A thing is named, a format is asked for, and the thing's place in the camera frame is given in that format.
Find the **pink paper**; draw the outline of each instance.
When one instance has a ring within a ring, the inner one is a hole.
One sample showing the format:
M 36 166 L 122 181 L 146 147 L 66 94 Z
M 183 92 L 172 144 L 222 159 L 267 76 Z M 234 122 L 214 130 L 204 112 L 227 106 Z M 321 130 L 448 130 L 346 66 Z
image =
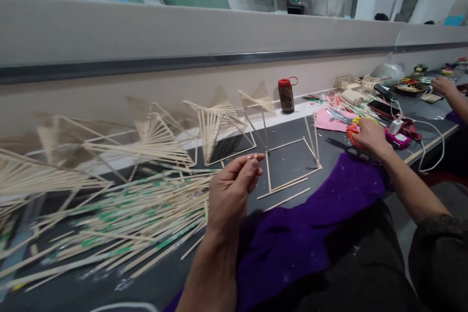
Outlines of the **pink paper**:
M 347 112 L 347 111 L 340 111 L 340 112 L 347 118 L 358 117 L 358 115 L 353 114 L 351 112 Z M 326 108 L 323 108 L 317 112 L 316 122 L 317 122 L 317 128 L 336 130 L 339 132 L 346 132 L 346 127 L 348 126 L 346 123 L 333 118 L 327 112 Z

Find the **orange scissors handle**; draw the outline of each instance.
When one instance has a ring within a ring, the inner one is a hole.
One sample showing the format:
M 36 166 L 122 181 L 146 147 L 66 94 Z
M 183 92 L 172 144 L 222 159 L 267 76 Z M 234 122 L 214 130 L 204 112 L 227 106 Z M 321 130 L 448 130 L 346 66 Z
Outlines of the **orange scissors handle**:
M 358 149 L 361 150 L 367 150 L 365 147 L 359 145 L 356 143 L 352 137 L 352 134 L 359 134 L 359 131 L 357 130 L 357 124 L 356 123 L 351 123 L 346 127 L 346 134 L 348 134 L 348 137 L 350 138 L 351 142 L 353 143 L 354 146 L 356 146 Z

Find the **hand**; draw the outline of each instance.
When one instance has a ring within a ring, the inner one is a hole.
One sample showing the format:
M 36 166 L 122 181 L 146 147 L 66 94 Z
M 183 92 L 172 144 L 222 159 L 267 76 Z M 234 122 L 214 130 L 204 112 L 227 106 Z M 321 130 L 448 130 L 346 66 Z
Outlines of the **hand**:
M 445 97 L 451 94 L 458 94 L 458 89 L 455 83 L 445 77 L 437 77 L 431 81 L 434 92 L 441 94 Z
M 359 145 L 371 150 L 378 157 L 382 153 L 393 151 L 392 146 L 385 139 L 385 129 L 370 119 L 361 119 L 358 134 L 353 134 L 353 139 Z
M 239 229 L 247 214 L 247 198 L 263 174 L 259 162 L 264 158 L 264 154 L 238 157 L 211 179 L 207 233 L 223 236 Z

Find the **red object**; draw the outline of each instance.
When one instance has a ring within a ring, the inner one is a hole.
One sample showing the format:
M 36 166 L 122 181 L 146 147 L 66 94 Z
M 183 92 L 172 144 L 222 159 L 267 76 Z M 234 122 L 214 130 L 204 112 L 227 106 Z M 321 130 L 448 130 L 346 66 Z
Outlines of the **red object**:
M 296 84 L 291 84 L 291 81 L 290 79 L 291 78 L 295 78 L 297 80 L 296 84 L 299 83 L 299 79 L 297 79 L 297 77 L 289 77 L 288 79 L 280 79 L 278 81 L 278 86 L 291 86 L 291 85 L 296 85 Z
M 421 141 L 423 139 L 423 136 L 416 132 L 416 127 L 411 119 L 403 117 L 401 120 L 403 124 L 401 125 L 400 131 L 415 141 Z
M 359 131 L 357 130 L 357 124 L 356 123 L 351 123 L 349 124 L 347 127 L 346 127 L 346 134 L 348 134 L 348 137 L 350 138 L 351 142 L 353 143 L 353 145 L 355 147 L 357 147 L 358 149 L 361 149 L 361 150 L 367 150 L 365 147 L 359 145 L 358 143 L 356 143 L 354 141 L 354 139 L 352 138 L 352 134 L 359 134 Z

